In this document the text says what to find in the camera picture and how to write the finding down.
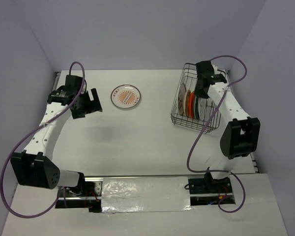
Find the white plate red characters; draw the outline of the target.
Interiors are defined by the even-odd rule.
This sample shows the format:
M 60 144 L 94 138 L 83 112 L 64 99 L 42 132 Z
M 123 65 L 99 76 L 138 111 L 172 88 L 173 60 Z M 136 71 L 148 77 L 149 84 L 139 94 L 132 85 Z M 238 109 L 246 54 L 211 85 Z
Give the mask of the white plate red characters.
M 207 113 L 207 99 L 199 98 L 198 99 L 198 114 L 199 120 L 204 121 Z

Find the cream plate brown pattern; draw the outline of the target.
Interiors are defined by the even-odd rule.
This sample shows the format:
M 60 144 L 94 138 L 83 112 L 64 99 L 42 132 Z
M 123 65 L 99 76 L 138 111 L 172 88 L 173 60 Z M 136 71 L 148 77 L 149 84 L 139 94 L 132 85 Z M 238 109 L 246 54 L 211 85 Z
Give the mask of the cream plate brown pattern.
M 185 83 L 180 84 L 177 95 L 177 110 L 180 116 L 184 114 L 184 98 L 186 93 Z

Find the white plate orange sunburst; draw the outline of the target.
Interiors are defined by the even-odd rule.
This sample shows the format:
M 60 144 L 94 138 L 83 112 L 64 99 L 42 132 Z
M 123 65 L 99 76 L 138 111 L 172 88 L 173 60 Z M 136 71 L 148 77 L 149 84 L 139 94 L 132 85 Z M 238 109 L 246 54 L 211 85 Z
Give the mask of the white plate orange sunburst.
M 111 92 L 112 104 L 122 110 L 129 110 L 141 101 L 141 92 L 133 85 L 120 85 Z

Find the dark blue plate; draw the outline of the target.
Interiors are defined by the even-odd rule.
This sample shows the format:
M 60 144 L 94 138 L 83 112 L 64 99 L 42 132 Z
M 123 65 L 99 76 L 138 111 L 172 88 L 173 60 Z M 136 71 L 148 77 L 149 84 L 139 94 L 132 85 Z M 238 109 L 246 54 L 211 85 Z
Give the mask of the dark blue plate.
M 194 114 L 195 114 L 195 118 L 197 120 L 200 120 L 200 102 L 201 99 L 197 96 L 195 96 L 195 100 L 194 100 Z

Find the cream plate orange rim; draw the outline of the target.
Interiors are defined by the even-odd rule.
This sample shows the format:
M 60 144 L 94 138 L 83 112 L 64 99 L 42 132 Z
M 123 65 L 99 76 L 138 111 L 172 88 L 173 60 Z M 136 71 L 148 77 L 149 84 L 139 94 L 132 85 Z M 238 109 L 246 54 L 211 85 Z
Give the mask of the cream plate orange rim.
M 185 93 L 184 97 L 184 102 L 183 102 L 183 109 L 184 109 L 184 114 L 189 117 L 189 100 L 190 100 L 190 95 L 191 91 L 187 90 Z

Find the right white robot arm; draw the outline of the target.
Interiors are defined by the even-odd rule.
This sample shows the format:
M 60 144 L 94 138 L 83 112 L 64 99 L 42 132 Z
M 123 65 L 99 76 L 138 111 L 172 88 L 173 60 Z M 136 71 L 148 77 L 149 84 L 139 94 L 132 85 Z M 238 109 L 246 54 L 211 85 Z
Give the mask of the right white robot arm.
M 215 192 L 221 186 L 221 180 L 229 175 L 241 158 L 247 157 L 257 149 L 261 123 L 252 118 L 235 99 L 230 83 L 223 74 L 215 73 L 209 60 L 195 64 L 197 83 L 195 95 L 203 99 L 211 99 L 221 114 L 226 128 L 220 138 L 219 157 L 209 167 L 211 176 L 204 180 L 208 192 Z

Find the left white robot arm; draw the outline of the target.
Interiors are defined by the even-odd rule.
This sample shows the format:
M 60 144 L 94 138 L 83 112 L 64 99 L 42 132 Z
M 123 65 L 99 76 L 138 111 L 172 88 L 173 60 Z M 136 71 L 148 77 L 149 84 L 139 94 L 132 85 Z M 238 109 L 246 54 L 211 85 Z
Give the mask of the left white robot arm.
M 20 185 L 46 189 L 66 187 L 75 196 L 86 192 L 85 176 L 81 172 L 61 170 L 53 162 L 53 152 L 63 126 L 69 118 L 84 118 L 101 112 L 96 89 L 86 91 L 82 77 L 67 75 L 65 84 L 52 91 L 47 99 L 42 127 L 22 152 L 14 152 L 10 159 Z

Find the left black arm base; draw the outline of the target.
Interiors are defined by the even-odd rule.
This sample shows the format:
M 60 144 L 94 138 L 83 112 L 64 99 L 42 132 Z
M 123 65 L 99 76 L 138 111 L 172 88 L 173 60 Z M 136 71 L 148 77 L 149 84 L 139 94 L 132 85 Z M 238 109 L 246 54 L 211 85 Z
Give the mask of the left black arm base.
M 82 188 L 65 187 L 61 190 L 56 209 L 85 209 L 101 213 L 102 181 L 85 181 Z

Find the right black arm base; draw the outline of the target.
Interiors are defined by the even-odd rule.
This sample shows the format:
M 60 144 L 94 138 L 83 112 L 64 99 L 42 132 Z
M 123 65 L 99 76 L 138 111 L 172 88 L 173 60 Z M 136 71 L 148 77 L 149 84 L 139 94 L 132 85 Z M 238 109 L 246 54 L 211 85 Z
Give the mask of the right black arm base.
M 189 178 L 185 185 L 189 191 L 191 206 L 218 205 L 221 199 L 222 204 L 235 204 L 230 179 L 213 179 L 210 174 L 202 178 Z

